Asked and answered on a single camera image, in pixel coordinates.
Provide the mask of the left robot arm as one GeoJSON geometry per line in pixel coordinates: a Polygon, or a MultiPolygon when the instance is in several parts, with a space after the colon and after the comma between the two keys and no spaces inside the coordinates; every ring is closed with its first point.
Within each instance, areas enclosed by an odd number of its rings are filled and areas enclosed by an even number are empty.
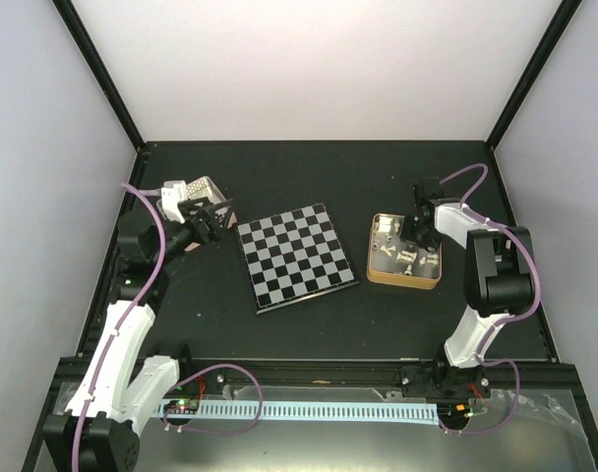
{"type": "Polygon", "coordinates": [[[175,205],[168,219],[148,201],[117,222],[119,257],[106,318],[90,365],[59,414],[48,416],[44,441],[58,471],[131,471],[143,429],[169,389],[188,390],[196,370],[189,349],[157,352],[134,371],[166,293],[164,265],[191,246],[219,240],[233,217],[229,201],[207,197],[175,205]]]}

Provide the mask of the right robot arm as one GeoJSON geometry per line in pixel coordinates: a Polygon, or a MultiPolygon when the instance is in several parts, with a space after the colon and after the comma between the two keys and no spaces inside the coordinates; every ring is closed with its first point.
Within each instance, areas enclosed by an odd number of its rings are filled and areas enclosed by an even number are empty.
{"type": "Polygon", "coordinates": [[[446,197],[437,178],[416,184],[413,192],[415,209],[405,217],[400,238],[436,253],[447,237],[465,250],[466,306],[430,371],[433,390],[456,398],[480,379],[487,351],[502,328],[538,310],[541,282],[528,229],[502,225],[446,197]]]}

